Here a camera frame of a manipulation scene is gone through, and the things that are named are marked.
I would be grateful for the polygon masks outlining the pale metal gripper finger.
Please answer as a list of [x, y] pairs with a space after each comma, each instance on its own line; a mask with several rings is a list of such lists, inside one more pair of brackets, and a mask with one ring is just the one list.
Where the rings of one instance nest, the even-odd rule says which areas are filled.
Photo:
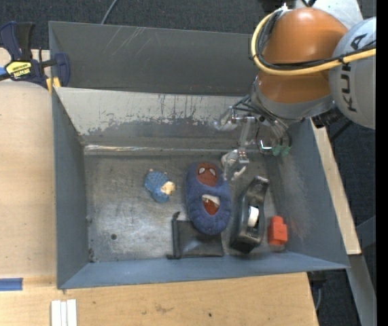
[[240, 177], [247, 169], [247, 165], [249, 164], [249, 158], [247, 157], [247, 153], [245, 150], [235, 150], [234, 160], [232, 165], [232, 178], [231, 180], [235, 180]]
[[224, 179], [234, 179], [240, 170], [239, 153], [232, 150], [221, 157], [222, 174]]

